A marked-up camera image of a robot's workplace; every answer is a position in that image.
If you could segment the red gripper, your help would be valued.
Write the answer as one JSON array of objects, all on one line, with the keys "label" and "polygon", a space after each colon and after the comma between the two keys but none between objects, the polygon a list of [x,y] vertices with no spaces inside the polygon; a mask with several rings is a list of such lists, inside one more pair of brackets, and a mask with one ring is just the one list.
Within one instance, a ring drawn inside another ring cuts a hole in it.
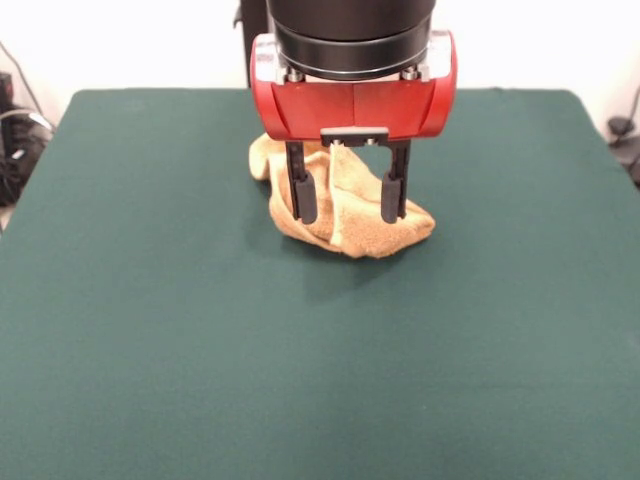
[{"label": "red gripper", "polygon": [[448,30],[430,33],[426,58],[416,71],[366,81],[330,81],[307,75],[287,78],[290,69],[271,33],[252,46],[251,90],[266,133],[286,143],[286,162],[293,217],[303,224],[317,219],[313,175],[306,169],[304,144],[323,135],[358,133],[365,140],[386,133],[391,152],[382,179],[381,217],[396,223],[406,216],[411,141],[435,137],[445,127],[457,84],[457,54]]}]

